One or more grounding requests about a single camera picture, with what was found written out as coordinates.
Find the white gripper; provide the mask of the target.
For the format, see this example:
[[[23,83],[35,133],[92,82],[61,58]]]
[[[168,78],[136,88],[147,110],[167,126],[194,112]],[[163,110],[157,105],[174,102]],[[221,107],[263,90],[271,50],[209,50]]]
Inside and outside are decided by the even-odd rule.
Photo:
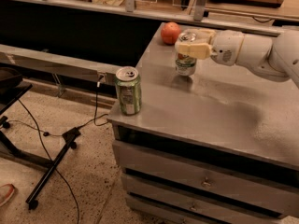
[[[182,55],[199,60],[205,60],[211,56],[215,63],[232,66],[236,63],[244,38],[243,33],[232,30],[216,33],[206,28],[186,29],[182,40],[198,44],[176,43],[175,49]]]

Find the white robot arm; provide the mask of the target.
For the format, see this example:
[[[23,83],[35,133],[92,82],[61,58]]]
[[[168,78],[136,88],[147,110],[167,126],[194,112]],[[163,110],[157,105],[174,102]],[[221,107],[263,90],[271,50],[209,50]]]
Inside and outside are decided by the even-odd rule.
[[[299,33],[283,32],[275,38],[233,30],[186,29],[175,49],[198,60],[247,68],[257,77],[275,82],[289,79],[299,87]]]

